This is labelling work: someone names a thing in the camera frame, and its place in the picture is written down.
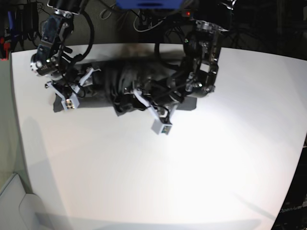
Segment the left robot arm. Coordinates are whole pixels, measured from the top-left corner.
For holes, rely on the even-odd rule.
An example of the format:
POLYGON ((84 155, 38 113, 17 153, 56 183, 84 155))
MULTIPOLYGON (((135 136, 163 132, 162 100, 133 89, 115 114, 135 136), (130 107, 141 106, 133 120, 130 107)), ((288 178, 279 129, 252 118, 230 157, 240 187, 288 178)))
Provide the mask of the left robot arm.
POLYGON ((233 0, 138 0, 125 2, 124 8, 137 7, 146 15, 162 18, 161 33, 192 25, 183 41, 184 57, 180 65, 166 62, 160 54, 160 42, 154 45, 157 61, 172 75, 161 80, 132 83, 132 91, 124 94, 116 106, 118 114, 149 110, 163 123, 170 121, 176 109, 191 111, 198 97, 215 90, 221 38, 231 27, 233 0))

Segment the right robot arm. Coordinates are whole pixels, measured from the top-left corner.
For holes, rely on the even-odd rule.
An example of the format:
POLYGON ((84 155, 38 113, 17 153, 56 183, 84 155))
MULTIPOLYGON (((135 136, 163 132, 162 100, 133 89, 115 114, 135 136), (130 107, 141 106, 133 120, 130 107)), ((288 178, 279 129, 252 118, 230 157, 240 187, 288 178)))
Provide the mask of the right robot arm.
POLYGON ((39 76, 50 77, 56 89, 64 94, 64 98, 76 95, 78 98, 86 96, 86 90, 77 82, 77 73, 74 66, 84 60, 90 53, 94 44, 94 25, 85 11, 87 0, 49 0, 47 6, 54 10, 46 19, 40 43, 36 53, 31 57, 31 71, 39 76), (67 38, 74 30, 74 17, 83 16, 89 26, 90 35, 86 51, 74 57, 66 45, 67 38))

